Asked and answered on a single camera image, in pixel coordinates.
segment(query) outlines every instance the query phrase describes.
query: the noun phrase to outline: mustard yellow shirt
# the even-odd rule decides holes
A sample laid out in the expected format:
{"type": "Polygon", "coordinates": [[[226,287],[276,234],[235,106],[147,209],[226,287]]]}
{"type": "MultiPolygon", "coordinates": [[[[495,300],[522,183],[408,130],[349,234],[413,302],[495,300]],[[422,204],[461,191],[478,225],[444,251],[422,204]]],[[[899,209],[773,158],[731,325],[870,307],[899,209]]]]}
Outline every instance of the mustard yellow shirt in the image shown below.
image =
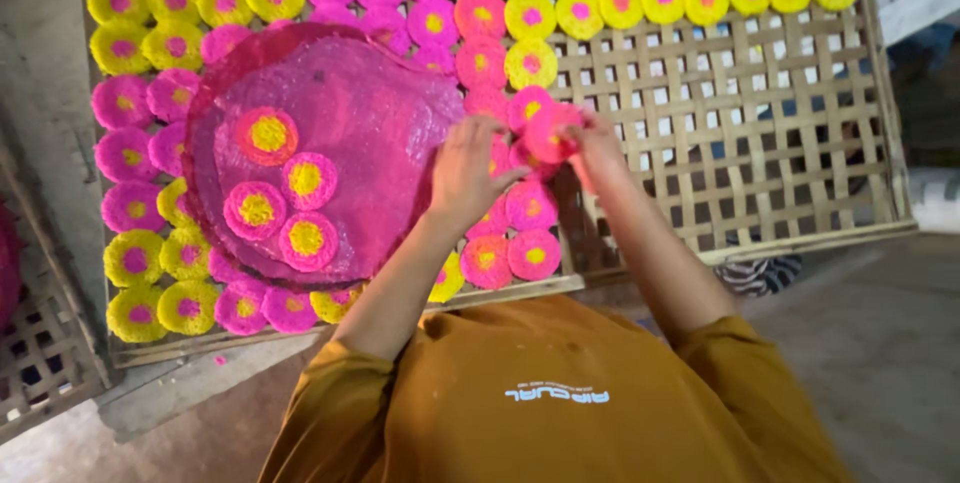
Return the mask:
{"type": "Polygon", "coordinates": [[[852,479],[743,318],[671,349],[558,295],[425,317],[396,364],[328,343],[260,481],[852,479]]]}

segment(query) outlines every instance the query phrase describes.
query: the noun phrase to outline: yellow center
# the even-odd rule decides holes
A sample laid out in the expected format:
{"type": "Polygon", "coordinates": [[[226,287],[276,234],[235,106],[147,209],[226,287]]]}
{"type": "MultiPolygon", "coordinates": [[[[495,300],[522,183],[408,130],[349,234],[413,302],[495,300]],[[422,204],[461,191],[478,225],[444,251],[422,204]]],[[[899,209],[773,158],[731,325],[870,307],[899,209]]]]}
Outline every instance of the yellow center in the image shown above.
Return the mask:
{"type": "Polygon", "coordinates": [[[250,301],[246,297],[237,299],[237,316],[240,318],[248,318],[253,316],[255,312],[257,312],[257,307],[254,306],[253,301],[250,301]]]}
{"type": "Polygon", "coordinates": [[[473,16],[475,16],[477,20],[482,20],[484,22],[487,22],[488,20],[494,18],[494,15],[491,14],[490,11],[488,11],[486,7],[483,7],[483,6],[478,6],[474,8],[473,16]]]}
{"type": "Polygon", "coordinates": [[[544,258],[546,258],[546,253],[540,247],[527,250],[527,261],[531,264],[539,264],[544,261],[544,258]]]}
{"type": "Polygon", "coordinates": [[[252,227],[266,225],[274,219],[274,207],[267,196],[259,193],[248,194],[240,204],[240,216],[252,227]]]}
{"type": "Polygon", "coordinates": [[[544,208],[540,205],[540,202],[531,198],[530,203],[527,204],[527,217],[540,215],[540,212],[543,210],[544,208]]]}
{"type": "Polygon", "coordinates": [[[527,119],[530,119],[530,118],[534,117],[534,115],[535,115],[537,112],[539,112],[540,109],[541,109],[540,103],[537,102],[536,100],[531,100],[531,101],[527,102],[527,107],[526,107],[526,109],[523,111],[523,114],[527,117],[527,119]]]}
{"type": "Polygon", "coordinates": [[[134,200],[126,205],[126,215],[129,215],[130,219],[141,219],[144,215],[147,214],[147,204],[134,200]]]}
{"type": "Polygon", "coordinates": [[[324,244],[324,234],[317,224],[309,220],[298,220],[290,228],[290,246],[298,255],[314,256],[324,244]]]}
{"type": "Polygon", "coordinates": [[[249,139],[258,150],[273,153],[287,143],[287,127],[277,116],[262,117],[250,126],[249,139]]]}
{"type": "Polygon", "coordinates": [[[320,169],[312,162],[300,162],[290,170],[290,190],[300,196],[306,196],[317,190],[322,181],[320,169]]]}
{"type": "Polygon", "coordinates": [[[123,150],[123,161],[126,163],[126,166],[137,166],[141,160],[143,160],[143,155],[140,154],[140,151],[134,151],[133,149],[123,150]]]}
{"type": "Polygon", "coordinates": [[[290,312],[300,312],[304,310],[304,305],[296,297],[287,297],[287,310],[290,312]]]}
{"type": "Polygon", "coordinates": [[[444,19],[437,15],[436,12],[431,12],[426,15],[426,29],[431,34],[438,34],[444,30],[444,19]]]}
{"type": "Polygon", "coordinates": [[[481,252],[477,256],[477,265],[480,267],[480,269],[486,271],[494,265],[494,260],[496,259],[497,255],[492,252],[481,252]]]}
{"type": "Polygon", "coordinates": [[[186,89],[186,87],[177,87],[174,89],[174,94],[171,95],[170,98],[174,100],[174,103],[182,107],[190,102],[190,90],[186,89]]]}
{"type": "Polygon", "coordinates": [[[123,111],[125,111],[125,112],[126,112],[127,110],[133,110],[133,109],[134,109],[134,102],[133,102],[132,100],[130,100],[129,98],[127,98],[126,96],[118,95],[118,96],[117,96],[117,108],[118,108],[118,109],[121,109],[121,110],[123,110],[123,111]]]}

